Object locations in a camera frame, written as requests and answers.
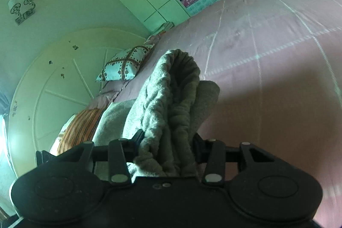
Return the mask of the orange striped pillow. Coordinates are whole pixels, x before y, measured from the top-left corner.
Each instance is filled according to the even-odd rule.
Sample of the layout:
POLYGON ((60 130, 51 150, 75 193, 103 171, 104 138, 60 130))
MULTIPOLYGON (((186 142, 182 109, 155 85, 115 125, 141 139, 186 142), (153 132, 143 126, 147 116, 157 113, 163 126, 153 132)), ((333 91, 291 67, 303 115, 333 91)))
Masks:
POLYGON ((92 141, 99 121, 105 109, 85 109, 70 120, 61 129, 51 148, 53 155, 60 155, 85 141, 92 141))

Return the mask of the pink pillow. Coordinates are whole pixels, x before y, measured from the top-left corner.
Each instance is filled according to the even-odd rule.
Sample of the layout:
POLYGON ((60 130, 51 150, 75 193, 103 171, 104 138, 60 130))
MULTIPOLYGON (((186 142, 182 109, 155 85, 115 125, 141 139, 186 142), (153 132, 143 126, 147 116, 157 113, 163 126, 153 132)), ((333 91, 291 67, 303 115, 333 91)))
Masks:
POLYGON ((87 109, 106 109, 128 83, 128 80, 106 82, 99 95, 89 102, 87 109))

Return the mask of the white patterned pillow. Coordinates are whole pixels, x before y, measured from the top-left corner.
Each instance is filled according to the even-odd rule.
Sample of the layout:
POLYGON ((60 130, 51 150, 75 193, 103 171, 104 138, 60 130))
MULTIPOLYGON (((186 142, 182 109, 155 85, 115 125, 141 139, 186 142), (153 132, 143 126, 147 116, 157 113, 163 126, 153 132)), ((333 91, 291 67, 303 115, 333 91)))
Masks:
POLYGON ((154 44, 144 44, 115 54, 105 64, 96 81, 127 81, 134 79, 143 61, 153 48, 154 44))

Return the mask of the white round headboard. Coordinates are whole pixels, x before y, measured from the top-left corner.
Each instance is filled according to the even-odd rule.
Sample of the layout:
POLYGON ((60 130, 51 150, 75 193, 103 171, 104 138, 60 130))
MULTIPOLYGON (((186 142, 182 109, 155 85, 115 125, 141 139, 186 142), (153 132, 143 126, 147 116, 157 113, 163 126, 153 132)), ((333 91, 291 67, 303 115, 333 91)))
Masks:
POLYGON ((84 29, 65 35, 36 57, 10 107, 7 145, 16 176, 35 168, 36 151, 49 150, 62 125, 98 96, 102 84, 96 78, 107 61, 144 42, 120 29, 84 29))

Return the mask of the pink quilted bedspread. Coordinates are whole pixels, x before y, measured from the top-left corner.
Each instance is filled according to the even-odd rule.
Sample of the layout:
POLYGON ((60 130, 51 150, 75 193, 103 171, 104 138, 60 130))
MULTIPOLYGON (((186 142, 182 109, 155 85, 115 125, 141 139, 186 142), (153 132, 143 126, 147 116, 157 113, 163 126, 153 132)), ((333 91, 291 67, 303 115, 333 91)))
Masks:
POLYGON ((113 102, 179 48, 220 87, 199 134, 251 142, 314 176, 315 220, 341 226, 341 0, 221 0, 166 32, 113 102))

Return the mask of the wall lamp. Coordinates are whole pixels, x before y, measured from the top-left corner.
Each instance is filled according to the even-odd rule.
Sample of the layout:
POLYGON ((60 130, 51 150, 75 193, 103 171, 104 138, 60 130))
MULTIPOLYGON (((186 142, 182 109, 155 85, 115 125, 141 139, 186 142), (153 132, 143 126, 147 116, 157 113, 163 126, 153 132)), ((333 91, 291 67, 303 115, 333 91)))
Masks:
POLYGON ((29 17, 35 14, 36 4, 34 0, 22 0, 19 2, 17 0, 8 0, 7 6, 9 12, 16 16, 15 23, 21 25, 29 17))

